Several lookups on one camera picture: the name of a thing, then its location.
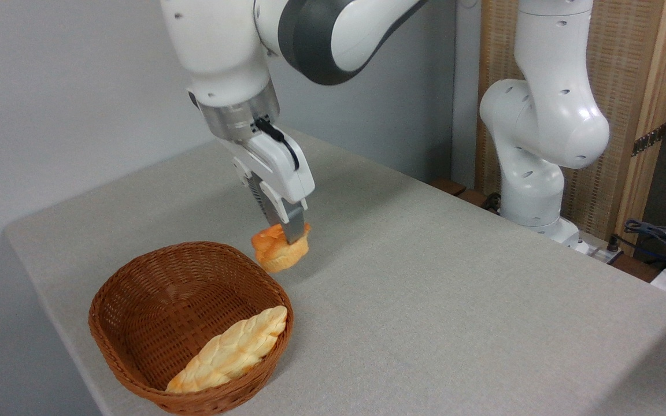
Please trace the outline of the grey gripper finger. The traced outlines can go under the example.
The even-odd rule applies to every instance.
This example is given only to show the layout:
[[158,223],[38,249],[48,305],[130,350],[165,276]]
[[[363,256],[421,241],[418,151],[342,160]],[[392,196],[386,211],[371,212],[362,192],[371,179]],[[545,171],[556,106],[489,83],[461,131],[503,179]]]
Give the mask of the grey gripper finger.
[[262,192],[272,201],[281,219],[280,225],[286,242],[289,245],[297,242],[305,232],[304,210],[305,201],[289,203],[266,182],[261,183]]
[[253,173],[240,159],[233,158],[233,166],[237,171],[243,186],[250,189],[251,194],[257,201],[257,205],[261,208],[264,217],[267,219],[271,226],[281,224],[281,219],[278,212],[273,205],[272,201],[262,192],[261,183],[262,179],[257,174]]

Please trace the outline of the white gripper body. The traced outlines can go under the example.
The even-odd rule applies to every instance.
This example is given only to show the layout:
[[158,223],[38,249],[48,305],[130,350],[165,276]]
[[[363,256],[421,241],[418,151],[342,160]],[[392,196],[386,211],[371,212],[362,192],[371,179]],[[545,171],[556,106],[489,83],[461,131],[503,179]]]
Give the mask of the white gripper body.
[[284,139],[278,142],[260,132],[245,142],[231,142],[230,152],[285,200],[298,203],[315,190],[315,181],[303,150],[292,137]]

